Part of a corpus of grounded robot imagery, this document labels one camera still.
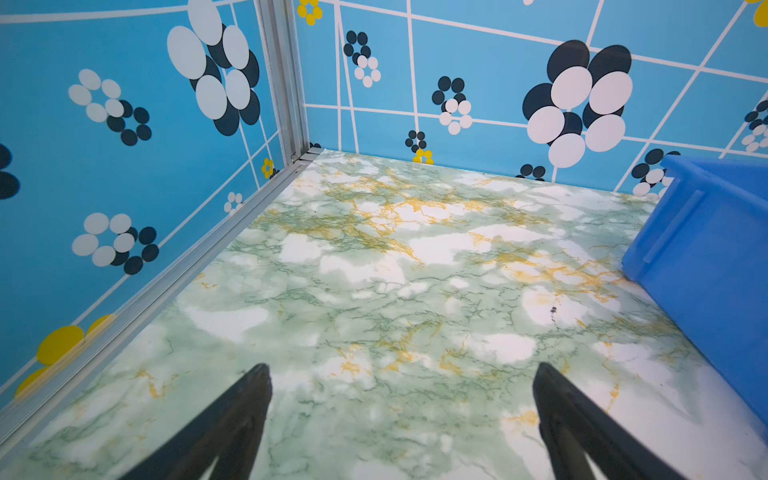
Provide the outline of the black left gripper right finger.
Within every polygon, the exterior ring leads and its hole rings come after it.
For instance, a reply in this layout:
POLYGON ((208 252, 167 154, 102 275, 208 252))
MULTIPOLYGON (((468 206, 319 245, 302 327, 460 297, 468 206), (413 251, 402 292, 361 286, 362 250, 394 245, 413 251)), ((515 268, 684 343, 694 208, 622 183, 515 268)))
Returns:
POLYGON ((538 365, 533 396, 539 432, 557 479, 680 479, 552 365, 538 365))

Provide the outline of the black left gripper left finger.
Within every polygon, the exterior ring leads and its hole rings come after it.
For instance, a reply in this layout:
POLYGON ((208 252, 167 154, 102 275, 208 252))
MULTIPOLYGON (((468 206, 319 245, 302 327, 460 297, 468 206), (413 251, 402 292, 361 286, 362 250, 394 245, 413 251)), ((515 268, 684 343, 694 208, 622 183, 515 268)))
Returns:
POLYGON ((269 366, 257 364, 125 479, 247 479, 272 399, 269 366))

